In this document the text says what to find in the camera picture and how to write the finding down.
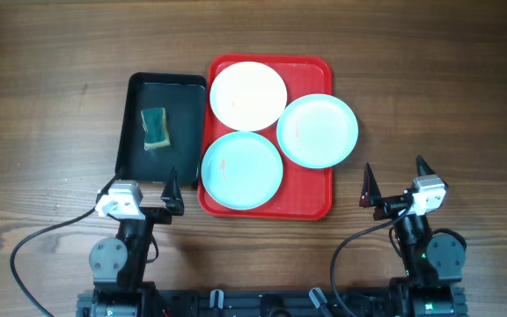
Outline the light blue plate front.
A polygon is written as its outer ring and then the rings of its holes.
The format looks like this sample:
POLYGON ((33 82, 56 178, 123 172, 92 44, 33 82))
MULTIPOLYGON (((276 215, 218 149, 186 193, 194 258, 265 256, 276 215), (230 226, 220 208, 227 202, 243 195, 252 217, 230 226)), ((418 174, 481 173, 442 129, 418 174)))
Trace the light blue plate front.
POLYGON ((267 203, 280 188, 283 160, 266 137, 232 132, 206 150, 201 178, 215 202, 233 210, 251 210, 267 203))

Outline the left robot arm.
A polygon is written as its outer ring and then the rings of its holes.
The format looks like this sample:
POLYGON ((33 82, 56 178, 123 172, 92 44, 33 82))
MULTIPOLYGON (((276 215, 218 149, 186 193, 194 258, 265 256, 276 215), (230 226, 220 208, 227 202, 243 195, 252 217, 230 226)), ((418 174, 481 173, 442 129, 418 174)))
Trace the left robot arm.
POLYGON ((161 207, 142 207, 143 193, 136 181, 123 181, 116 174, 98 192, 95 210, 101 217, 119 222, 113 238, 100 240, 92 248, 89 264, 94 291, 77 300, 77 316, 168 316, 169 308, 153 282, 143 275, 155 225, 169 225, 184 214, 178 173, 170 172, 160 199, 161 207))

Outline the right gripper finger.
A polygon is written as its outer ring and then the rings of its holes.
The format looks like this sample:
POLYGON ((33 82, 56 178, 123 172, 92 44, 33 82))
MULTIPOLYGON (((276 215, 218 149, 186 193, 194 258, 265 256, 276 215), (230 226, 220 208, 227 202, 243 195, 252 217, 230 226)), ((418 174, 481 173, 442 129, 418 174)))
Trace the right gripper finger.
POLYGON ((417 175, 419 177, 434 175, 436 172, 427 164, 425 159, 421 155, 417 155, 415 158, 417 175))
POLYGON ((378 207, 382 204, 382 195, 369 163, 365 165, 364 181, 359 206, 362 208, 378 207))

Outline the light blue plate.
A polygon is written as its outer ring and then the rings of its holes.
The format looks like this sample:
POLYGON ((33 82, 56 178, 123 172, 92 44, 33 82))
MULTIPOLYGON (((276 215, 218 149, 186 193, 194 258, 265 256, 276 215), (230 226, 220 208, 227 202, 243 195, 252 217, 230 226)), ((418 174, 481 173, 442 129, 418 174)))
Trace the light blue plate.
POLYGON ((206 150, 201 178, 215 202, 233 210, 251 210, 267 203, 280 188, 283 160, 266 137, 232 132, 206 150))
POLYGON ((359 127, 342 100, 314 93, 292 101, 276 126, 277 142, 295 164, 323 169, 341 163, 355 149, 359 127))

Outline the green yellow sponge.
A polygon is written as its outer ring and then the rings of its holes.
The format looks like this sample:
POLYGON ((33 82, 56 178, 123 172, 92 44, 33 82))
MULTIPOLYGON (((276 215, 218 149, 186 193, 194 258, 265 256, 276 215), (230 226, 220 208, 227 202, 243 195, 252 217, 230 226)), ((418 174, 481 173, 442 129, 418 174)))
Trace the green yellow sponge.
POLYGON ((163 107, 141 111, 144 129, 144 149, 153 150, 171 145, 167 128, 166 110, 163 107))

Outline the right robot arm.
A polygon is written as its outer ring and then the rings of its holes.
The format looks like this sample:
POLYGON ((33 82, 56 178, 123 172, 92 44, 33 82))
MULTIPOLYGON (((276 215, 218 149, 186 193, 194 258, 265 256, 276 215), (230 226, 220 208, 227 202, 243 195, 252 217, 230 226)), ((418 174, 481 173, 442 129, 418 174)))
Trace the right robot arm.
POLYGON ((433 230, 427 214, 442 207, 448 184, 418 156, 417 176, 401 195, 383 196, 367 165, 359 205, 376 220, 392 220, 392 243, 406 275, 390 281, 385 309, 390 316, 466 316, 462 280, 467 243, 455 231, 433 230))

